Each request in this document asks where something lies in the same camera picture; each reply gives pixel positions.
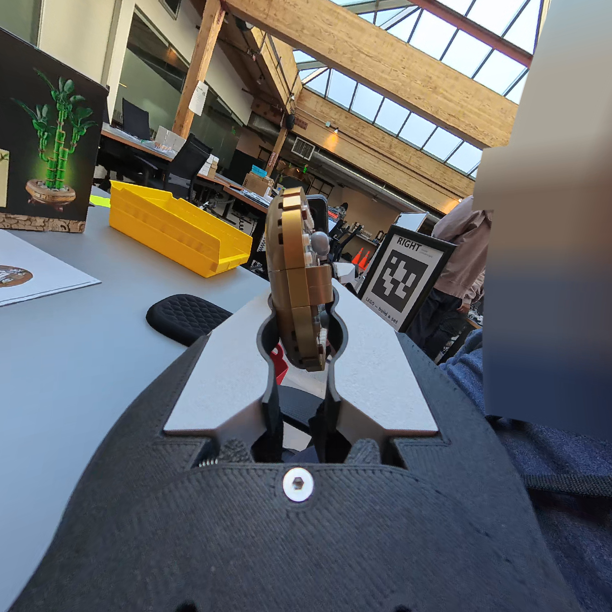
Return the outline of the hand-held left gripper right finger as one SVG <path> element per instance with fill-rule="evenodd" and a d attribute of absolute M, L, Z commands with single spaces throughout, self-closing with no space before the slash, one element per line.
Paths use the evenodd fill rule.
<path fill-rule="evenodd" d="M 360 440 L 381 455 L 396 439 L 439 442 L 440 428 L 394 329 L 339 282 L 327 305 L 325 398 L 311 419 L 320 462 L 343 462 Z"/>

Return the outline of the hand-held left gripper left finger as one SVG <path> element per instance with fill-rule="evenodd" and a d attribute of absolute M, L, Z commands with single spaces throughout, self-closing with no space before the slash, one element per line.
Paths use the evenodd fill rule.
<path fill-rule="evenodd" d="M 262 462 L 280 461 L 280 407 L 271 351 L 279 340 L 271 293 L 252 299 L 200 349 L 164 433 L 240 440 Z"/>

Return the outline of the round gold lego base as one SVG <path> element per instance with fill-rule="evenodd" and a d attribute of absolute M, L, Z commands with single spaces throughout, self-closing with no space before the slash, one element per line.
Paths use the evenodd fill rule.
<path fill-rule="evenodd" d="M 270 203 L 265 230 L 271 300 L 285 354 L 295 367 L 323 371 L 326 363 L 328 304 L 333 303 L 329 236 L 313 215 L 303 188 L 283 191 Z"/>

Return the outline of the yellow plastic bin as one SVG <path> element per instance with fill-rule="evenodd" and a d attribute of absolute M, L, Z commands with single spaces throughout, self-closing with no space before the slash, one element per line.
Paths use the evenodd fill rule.
<path fill-rule="evenodd" d="M 250 256 L 252 238 L 170 192 L 111 182 L 110 226 L 204 278 Z"/>

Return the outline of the lego instruction booklet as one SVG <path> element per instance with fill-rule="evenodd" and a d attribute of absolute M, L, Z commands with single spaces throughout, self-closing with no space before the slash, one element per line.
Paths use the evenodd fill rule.
<path fill-rule="evenodd" d="M 98 285 L 91 277 L 1 230 L 1 306 Z"/>

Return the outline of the black lego set box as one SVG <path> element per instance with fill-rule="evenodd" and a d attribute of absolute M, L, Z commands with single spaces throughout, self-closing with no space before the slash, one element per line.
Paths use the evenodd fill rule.
<path fill-rule="evenodd" d="M 107 89 L 1 29 L 1 229 L 83 233 Z"/>

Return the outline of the black padded wrist rest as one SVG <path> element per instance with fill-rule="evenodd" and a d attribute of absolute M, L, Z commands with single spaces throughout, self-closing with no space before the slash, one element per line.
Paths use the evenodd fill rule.
<path fill-rule="evenodd" d="M 153 304 L 146 322 L 158 333 L 189 347 L 209 335 L 232 313 L 195 295 L 171 295 Z"/>

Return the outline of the cardboard box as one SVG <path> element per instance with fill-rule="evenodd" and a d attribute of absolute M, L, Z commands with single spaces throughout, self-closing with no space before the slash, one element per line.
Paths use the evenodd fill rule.
<path fill-rule="evenodd" d="M 257 173 L 249 172 L 243 182 L 243 187 L 249 192 L 260 196 L 270 196 L 274 181 L 270 176 L 260 176 Z"/>

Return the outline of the black mesh office chair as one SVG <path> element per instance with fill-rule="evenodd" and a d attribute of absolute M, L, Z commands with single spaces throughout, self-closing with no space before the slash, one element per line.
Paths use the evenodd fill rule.
<path fill-rule="evenodd" d="M 190 133 L 164 172 L 163 189 L 173 197 L 191 202 L 195 180 L 212 149 Z"/>

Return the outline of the white boxes on desk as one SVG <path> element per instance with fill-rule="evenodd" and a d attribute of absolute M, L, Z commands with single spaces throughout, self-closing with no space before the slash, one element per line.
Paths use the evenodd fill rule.
<path fill-rule="evenodd" d="M 180 135 L 175 134 L 164 126 L 158 127 L 156 137 L 154 139 L 154 146 L 156 149 L 167 154 L 177 154 L 185 143 L 186 139 Z"/>

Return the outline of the wooden office desk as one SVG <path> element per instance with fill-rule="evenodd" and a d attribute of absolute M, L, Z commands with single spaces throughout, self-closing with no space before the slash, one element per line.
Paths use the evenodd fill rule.
<path fill-rule="evenodd" d="M 141 141 L 136 137 L 123 132 L 122 130 L 112 127 L 108 123 L 102 124 L 101 135 L 133 149 L 146 152 L 164 160 L 172 160 L 176 157 L 177 152 L 172 149 L 164 149 L 157 146 L 155 141 Z"/>

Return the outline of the wooden post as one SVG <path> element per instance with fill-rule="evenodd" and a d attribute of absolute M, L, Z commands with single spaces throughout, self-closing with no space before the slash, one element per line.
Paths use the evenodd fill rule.
<path fill-rule="evenodd" d="M 204 5 L 200 30 L 172 126 L 172 132 L 184 139 L 188 138 L 195 116 L 195 113 L 189 109 L 189 104 L 198 83 L 205 80 L 225 16 L 225 9 L 226 5 L 223 1 L 206 1 Z"/>

